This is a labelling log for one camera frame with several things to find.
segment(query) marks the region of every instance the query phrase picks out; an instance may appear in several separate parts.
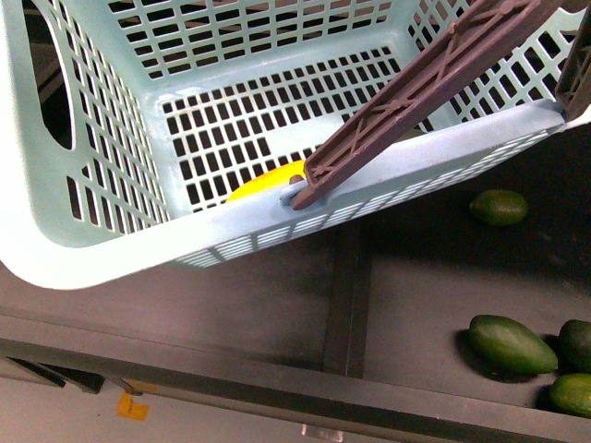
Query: floor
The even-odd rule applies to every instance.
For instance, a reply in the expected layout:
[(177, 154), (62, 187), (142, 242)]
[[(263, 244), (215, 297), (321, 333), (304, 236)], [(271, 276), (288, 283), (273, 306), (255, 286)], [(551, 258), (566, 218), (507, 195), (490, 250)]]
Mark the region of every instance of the floor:
[[(122, 390), (108, 381), (98, 395), (0, 378), (0, 443), (311, 442), (302, 425), (144, 394), (144, 422), (116, 415)], [(377, 443), (345, 435), (347, 443)]]

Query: orange tag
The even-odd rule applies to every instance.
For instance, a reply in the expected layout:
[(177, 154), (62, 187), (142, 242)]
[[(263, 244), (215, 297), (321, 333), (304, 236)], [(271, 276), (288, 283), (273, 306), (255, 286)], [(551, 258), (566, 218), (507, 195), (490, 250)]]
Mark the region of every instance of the orange tag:
[(147, 404), (134, 403), (132, 397), (127, 392), (124, 392), (117, 404), (117, 415), (123, 418), (131, 418), (132, 420), (139, 420), (144, 422), (148, 416), (150, 406)]

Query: basket bottom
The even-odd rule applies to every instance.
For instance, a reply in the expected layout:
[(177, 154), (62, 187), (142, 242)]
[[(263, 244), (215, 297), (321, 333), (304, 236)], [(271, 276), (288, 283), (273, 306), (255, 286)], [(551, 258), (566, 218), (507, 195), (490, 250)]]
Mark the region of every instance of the basket bottom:
[[(158, 103), (164, 164), (178, 162), (161, 180), (172, 182), (173, 218), (221, 205), (252, 178), (306, 158), (371, 99), (416, 47), (362, 41), (357, 50), (296, 65), (278, 61), (253, 78), (218, 88), (185, 90)], [(428, 132), (459, 123), (449, 106), (426, 119)]]

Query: plastic basket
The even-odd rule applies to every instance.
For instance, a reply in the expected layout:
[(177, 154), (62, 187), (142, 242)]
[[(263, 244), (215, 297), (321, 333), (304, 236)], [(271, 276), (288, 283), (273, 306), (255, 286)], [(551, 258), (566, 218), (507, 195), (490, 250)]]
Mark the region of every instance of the plastic basket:
[(43, 126), (22, 4), (2, 0), (0, 106), (12, 118), (0, 258), (41, 286), (225, 262), (467, 180), (589, 119), (566, 125), (552, 98), (583, 16), (559, 10), (429, 116), (426, 135), (392, 145), (310, 208), (282, 203), (297, 185), (224, 204), (308, 156), (466, 1), (33, 3), (59, 54), (73, 148)]

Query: green fruit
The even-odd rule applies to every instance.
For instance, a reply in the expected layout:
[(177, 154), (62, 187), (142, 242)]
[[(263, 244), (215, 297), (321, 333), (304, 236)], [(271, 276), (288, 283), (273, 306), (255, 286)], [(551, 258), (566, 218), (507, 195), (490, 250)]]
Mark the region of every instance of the green fruit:
[(591, 375), (569, 374), (559, 377), (550, 387), (552, 402), (573, 415), (591, 418)]
[(470, 322), (474, 350), (498, 369), (515, 374), (547, 374), (558, 367), (556, 354), (518, 321), (476, 316)]
[(524, 196), (516, 192), (491, 189), (470, 203), (470, 213), (486, 224), (509, 226), (520, 222), (527, 215), (527, 202)]
[(580, 372), (591, 374), (591, 323), (569, 320), (558, 336), (564, 356)]

